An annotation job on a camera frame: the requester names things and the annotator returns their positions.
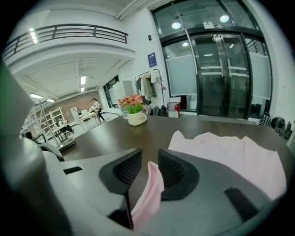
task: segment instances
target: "white pot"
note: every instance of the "white pot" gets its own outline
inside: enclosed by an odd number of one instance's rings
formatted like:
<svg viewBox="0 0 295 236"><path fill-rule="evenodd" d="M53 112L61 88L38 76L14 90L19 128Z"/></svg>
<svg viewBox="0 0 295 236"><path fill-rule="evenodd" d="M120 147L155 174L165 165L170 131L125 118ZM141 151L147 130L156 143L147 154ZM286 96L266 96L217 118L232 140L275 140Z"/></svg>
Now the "white pot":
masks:
<svg viewBox="0 0 295 236"><path fill-rule="evenodd" d="M146 120L147 120L147 116L142 111L135 114L128 114L128 123L133 126L140 125Z"/></svg>

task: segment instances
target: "balcony railing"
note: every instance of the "balcony railing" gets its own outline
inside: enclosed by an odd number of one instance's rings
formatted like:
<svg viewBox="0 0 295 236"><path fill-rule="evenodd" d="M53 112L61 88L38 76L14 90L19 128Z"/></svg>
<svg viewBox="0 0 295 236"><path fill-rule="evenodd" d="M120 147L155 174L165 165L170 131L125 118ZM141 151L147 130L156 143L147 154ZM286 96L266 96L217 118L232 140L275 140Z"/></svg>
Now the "balcony railing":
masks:
<svg viewBox="0 0 295 236"><path fill-rule="evenodd" d="M7 43L3 50L3 58L7 60L25 48L55 39L90 37L108 39L127 44L127 36L128 34L122 31L92 24L57 24L38 29L31 28L27 33Z"/></svg>

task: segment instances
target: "double door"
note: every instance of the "double door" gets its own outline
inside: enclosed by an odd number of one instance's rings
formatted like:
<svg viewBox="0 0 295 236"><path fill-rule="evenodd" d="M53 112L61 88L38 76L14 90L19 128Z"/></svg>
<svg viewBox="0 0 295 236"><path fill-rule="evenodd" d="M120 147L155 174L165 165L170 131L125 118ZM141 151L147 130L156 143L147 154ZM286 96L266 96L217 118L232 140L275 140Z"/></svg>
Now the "double door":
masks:
<svg viewBox="0 0 295 236"><path fill-rule="evenodd" d="M197 64L200 115L245 118L250 93L249 65L240 35L192 38Z"/></svg>

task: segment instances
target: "pink fabric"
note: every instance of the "pink fabric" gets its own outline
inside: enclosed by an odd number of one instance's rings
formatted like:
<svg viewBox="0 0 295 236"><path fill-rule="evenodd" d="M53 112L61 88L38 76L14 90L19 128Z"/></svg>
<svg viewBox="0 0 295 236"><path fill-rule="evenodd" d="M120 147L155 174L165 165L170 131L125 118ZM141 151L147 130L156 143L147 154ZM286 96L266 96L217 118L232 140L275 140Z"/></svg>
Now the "pink fabric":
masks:
<svg viewBox="0 0 295 236"><path fill-rule="evenodd" d="M143 227L159 210L164 181L158 165L149 161L148 179L144 191L131 211L134 231Z"/></svg>
<svg viewBox="0 0 295 236"><path fill-rule="evenodd" d="M257 186L271 200L286 192L286 177L277 152L258 146L248 137L239 139L205 133L191 140L176 131L169 150L226 165Z"/></svg>

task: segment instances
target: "clothing rack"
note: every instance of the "clothing rack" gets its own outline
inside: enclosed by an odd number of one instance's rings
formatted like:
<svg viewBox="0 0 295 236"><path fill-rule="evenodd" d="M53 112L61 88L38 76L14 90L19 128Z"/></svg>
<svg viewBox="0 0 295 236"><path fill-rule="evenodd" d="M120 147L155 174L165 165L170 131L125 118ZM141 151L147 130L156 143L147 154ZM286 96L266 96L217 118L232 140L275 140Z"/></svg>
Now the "clothing rack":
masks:
<svg viewBox="0 0 295 236"><path fill-rule="evenodd" d="M161 72L160 72L159 69L154 69L154 71L158 71L158 72L159 72L159 75L160 75L160 84L161 84L161 92L162 92L163 106L165 106ZM144 74L147 74L147 73L149 73L149 71L144 72L144 73L138 75L138 77L139 77L139 76L142 76L142 75L144 75ZM137 78L137 76L135 76L135 78L134 78L134 83L135 83L136 90L139 90L138 87L137 87L137 85L136 85L136 78Z"/></svg>

